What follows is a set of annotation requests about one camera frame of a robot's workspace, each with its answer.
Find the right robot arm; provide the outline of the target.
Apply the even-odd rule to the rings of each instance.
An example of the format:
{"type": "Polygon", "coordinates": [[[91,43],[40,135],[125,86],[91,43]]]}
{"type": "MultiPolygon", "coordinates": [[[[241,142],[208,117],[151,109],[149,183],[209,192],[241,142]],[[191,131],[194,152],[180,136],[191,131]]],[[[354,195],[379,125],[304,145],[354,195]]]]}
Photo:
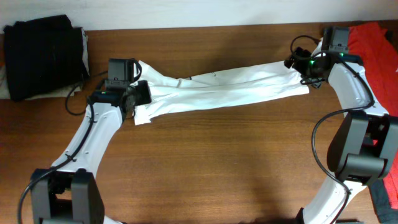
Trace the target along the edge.
{"type": "Polygon", "coordinates": [[[318,128],[326,119],[343,114],[328,148],[327,165],[315,159],[326,179],[295,218],[296,223],[335,223],[358,193],[389,173],[397,152],[397,117],[377,101],[357,55],[323,50],[311,54],[298,47],[284,65],[301,74],[303,85],[329,83],[341,105],[340,110],[321,118],[312,131],[312,152],[317,157],[318,128]]]}

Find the white t-shirt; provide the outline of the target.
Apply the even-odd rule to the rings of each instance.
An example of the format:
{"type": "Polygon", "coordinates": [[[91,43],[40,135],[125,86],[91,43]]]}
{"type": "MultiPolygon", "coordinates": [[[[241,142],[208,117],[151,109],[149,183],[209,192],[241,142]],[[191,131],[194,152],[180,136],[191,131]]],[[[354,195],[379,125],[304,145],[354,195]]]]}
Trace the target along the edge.
{"type": "Polygon", "coordinates": [[[135,109],[135,125],[147,124],[163,114],[249,105],[306,95],[300,74],[282,61],[172,78],[140,61],[141,80],[149,85],[151,103],[135,109]]]}

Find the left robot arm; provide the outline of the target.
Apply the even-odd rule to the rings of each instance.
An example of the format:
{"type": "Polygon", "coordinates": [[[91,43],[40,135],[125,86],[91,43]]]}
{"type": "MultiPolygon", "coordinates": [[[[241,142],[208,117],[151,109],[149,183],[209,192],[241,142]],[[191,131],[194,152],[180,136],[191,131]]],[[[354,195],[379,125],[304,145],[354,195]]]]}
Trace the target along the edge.
{"type": "Polygon", "coordinates": [[[145,80],[123,88],[96,89],[63,154],[48,169],[36,169],[31,194],[34,223],[114,223],[107,217],[96,174],[108,144],[126,115],[151,102],[145,80]]]}

